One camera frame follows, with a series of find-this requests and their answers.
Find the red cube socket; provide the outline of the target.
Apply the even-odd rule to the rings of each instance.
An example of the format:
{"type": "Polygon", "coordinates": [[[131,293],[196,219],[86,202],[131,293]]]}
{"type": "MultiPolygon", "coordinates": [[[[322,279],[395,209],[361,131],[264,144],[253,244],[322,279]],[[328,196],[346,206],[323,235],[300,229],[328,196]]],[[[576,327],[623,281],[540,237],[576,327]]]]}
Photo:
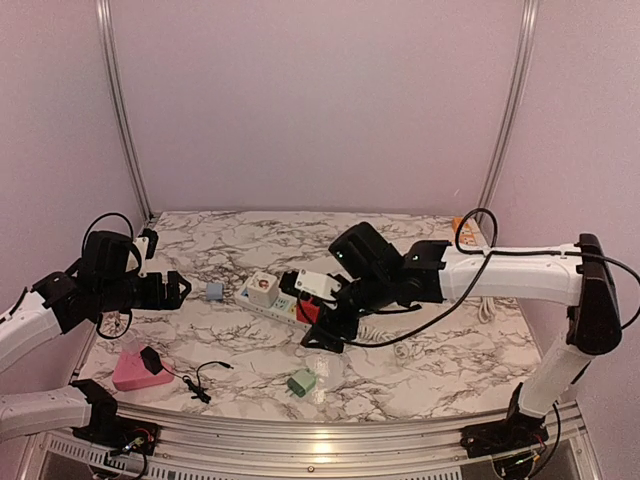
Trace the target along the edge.
{"type": "Polygon", "coordinates": [[[296,320],[307,325],[314,325],[321,313],[323,302],[316,297],[299,297],[296,300],[296,320]]]}

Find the light blue plug adapter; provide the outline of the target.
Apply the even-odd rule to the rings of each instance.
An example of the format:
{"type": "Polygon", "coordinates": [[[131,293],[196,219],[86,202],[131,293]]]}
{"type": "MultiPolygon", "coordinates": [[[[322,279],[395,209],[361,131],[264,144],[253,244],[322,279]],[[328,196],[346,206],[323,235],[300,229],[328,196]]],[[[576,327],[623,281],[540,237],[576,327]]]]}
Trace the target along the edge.
{"type": "Polygon", "coordinates": [[[208,301],[222,301],[224,299],[224,284],[211,282],[206,285],[205,297],[208,301]]]}

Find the white multicolour power strip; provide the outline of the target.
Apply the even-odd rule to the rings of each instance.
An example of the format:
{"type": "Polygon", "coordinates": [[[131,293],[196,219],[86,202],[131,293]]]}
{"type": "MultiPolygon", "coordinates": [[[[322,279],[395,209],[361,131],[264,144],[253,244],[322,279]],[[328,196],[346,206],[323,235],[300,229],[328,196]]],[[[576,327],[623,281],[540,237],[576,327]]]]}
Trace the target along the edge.
{"type": "Polygon", "coordinates": [[[288,294],[280,293],[270,307],[263,307],[252,303],[247,289],[242,287],[234,294],[234,300],[238,306],[271,320],[304,330],[311,328],[310,324],[298,319],[296,299],[288,294]]]}

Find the green plug adapter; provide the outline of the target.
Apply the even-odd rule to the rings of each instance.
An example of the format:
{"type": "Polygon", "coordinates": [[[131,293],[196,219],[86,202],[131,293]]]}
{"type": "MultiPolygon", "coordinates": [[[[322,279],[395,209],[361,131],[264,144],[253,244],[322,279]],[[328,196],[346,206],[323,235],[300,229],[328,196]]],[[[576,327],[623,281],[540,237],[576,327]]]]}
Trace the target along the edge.
{"type": "Polygon", "coordinates": [[[316,385],[316,375],[309,369],[301,369],[292,374],[286,382],[290,392],[298,398],[306,396],[316,385]]]}

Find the black power adapter with cable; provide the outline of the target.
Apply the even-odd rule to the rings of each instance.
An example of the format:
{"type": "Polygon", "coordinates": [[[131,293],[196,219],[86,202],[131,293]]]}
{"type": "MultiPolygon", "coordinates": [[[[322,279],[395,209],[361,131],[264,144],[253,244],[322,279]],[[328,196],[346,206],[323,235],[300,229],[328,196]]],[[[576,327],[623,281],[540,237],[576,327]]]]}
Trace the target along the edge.
{"type": "Polygon", "coordinates": [[[195,378],[192,378],[188,374],[179,374],[172,371],[161,360],[159,353],[152,347],[145,347],[140,352],[140,358],[147,371],[153,375],[159,375],[160,373],[167,373],[171,377],[179,379],[192,393],[192,399],[197,399],[204,404],[209,404],[212,397],[207,393],[207,389],[203,386],[201,378],[201,371],[214,366],[219,366],[224,369],[233,370],[234,367],[227,362],[213,360],[202,363],[195,370],[195,378]]]}

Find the white cube adapter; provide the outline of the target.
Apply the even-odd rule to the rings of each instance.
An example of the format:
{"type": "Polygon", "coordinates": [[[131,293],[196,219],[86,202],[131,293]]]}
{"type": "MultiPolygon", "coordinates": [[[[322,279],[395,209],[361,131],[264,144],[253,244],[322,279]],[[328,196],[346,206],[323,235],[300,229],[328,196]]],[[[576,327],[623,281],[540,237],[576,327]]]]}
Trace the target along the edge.
{"type": "Polygon", "coordinates": [[[263,308],[270,308],[279,295],[279,279],[270,273],[257,271],[246,285],[249,302],[263,308]]]}

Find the pink triangular power strip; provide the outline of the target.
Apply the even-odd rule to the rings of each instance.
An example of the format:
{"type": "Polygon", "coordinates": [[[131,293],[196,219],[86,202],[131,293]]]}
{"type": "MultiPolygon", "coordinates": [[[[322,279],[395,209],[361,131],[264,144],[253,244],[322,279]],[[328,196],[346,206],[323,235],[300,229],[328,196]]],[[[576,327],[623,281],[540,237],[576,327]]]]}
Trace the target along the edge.
{"type": "Polygon", "coordinates": [[[121,352],[112,375],[112,383],[118,391],[140,390],[169,384],[173,381],[174,377],[167,373],[153,375],[147,371],[140,358],[140,352],[138,355],[121,352]]]}

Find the orange power strip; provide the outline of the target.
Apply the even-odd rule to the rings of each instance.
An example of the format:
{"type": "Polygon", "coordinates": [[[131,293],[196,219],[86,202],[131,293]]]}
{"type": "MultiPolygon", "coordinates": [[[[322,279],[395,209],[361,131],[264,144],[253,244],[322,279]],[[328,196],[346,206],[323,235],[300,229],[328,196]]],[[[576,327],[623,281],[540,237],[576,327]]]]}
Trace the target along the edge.
{"type": "Polygon", "coordinates": [[[469,222],[462,223],[462,220],[462,217],[454,217],[452,220],[454,234],[459,237],[458,243],[464,246],[477,246],[476,230],[469,222]]]}

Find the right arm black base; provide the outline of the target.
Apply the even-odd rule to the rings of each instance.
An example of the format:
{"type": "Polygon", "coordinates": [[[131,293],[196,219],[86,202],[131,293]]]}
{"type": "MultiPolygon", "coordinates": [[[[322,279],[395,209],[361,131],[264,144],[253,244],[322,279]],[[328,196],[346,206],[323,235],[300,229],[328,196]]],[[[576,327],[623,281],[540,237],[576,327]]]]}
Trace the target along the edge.
{"type": "Polygon", "coordinates": [[[461,430],[460,445],[469,458],[518,450],[549,439],[545,417],[531,417],[520,411],[518,401],[522,386],[520,383],[512,393],[505,418],[461,430]]]}

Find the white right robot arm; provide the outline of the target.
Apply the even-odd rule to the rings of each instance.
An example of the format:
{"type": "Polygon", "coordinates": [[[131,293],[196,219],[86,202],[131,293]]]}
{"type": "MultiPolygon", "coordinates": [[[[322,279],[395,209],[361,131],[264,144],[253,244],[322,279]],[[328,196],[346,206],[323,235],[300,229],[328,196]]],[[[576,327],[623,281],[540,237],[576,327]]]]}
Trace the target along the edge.
{"type": "Polygon", "coordinates": [[[355,342],[359,321],[396,304],[450,303],[471,297],[515,299],[545,347],[536,371],[516,396],[516,409],[501,419],[495,438],[515,448],[534,431],[534,419],[598,356],[616,349],[623,326],[614,259],[599,238],[580,234],[574,243],[548,247],[465,248],[456,241],[420,240],[405,254],[369,223],[361,222],[329,248],[347,277],[303,270],[296,288],[322,301],[315,333],[340,344],[355,342]]]}

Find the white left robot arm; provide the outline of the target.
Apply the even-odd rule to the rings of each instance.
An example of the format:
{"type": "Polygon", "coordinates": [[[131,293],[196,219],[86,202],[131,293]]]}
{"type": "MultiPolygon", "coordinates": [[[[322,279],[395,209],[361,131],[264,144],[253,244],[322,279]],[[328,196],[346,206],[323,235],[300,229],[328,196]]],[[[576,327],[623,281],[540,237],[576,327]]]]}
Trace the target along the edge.
{"type": "Polygon", "coordinates": [[[69,428],[88,442],[147,451],[156,426],[119,416],[115,398],[97,381],[73,380],[62,347],[109,314],[132,323],[137,311],[182,307],[191,284],[179,272],[148,269],[158,242],[107,230],[86,234],[80,257],[23,289],[1,315],[1,379],[27,376],[25,387],[1,388],[1,439],[69,428]]]}

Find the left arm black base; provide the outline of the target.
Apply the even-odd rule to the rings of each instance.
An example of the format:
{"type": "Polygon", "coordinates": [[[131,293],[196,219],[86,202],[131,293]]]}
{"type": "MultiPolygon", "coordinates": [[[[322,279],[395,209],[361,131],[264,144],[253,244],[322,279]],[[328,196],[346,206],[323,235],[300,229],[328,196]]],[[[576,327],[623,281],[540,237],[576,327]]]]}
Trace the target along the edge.
{"type": "Polygon", "coordinates": [[[154,453],[159,433],[156,423],[119,416],[115,398],[93,380],[76,380],[71,386],[84,395],[90,406],[89,419],[72,428],[76,438],[109,447],[113,455],[154,453]]]}

